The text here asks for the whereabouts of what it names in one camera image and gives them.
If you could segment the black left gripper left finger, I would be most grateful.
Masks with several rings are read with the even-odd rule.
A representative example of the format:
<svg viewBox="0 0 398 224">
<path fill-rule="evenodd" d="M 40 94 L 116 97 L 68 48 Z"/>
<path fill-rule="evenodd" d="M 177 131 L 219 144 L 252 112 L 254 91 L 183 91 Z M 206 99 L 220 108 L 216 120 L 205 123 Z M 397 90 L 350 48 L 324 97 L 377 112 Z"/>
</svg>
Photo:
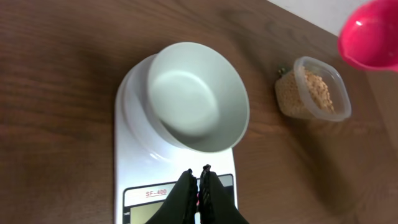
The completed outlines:
<svg viewBox="0 0 398 224">
<path fill-rule="evenodd" d="M 184 171 L 158 211 L 146 224 L 195 224 L 197 178 L 192 170 Z"/>
</svg>

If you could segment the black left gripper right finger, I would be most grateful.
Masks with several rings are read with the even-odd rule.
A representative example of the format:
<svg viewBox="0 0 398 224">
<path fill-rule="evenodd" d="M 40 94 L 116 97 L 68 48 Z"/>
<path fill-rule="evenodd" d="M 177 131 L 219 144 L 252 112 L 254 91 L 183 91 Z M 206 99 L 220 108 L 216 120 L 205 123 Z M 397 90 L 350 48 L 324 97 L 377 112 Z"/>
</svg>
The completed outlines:
<svg viewBox="0 0 398 224">
<path fill-rule="evenodd" d="M 203 167 L 198 194 L 201 224 L 248 224 L 209 164 Z"/>
</svg>

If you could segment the red measuring scoop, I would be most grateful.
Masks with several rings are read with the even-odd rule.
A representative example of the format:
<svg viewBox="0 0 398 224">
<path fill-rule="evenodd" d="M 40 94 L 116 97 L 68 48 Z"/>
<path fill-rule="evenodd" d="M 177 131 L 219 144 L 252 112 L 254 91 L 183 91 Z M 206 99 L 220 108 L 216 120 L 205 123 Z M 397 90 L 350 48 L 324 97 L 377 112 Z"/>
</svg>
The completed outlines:
<svg viewBox="0 0 398 224">
<path fill-rule="evenodd" d="M 397 71 L 397 0 L 363 4 L 349 16 L 339 37 L 341 58 L 361 70 Z"/>
</svg>

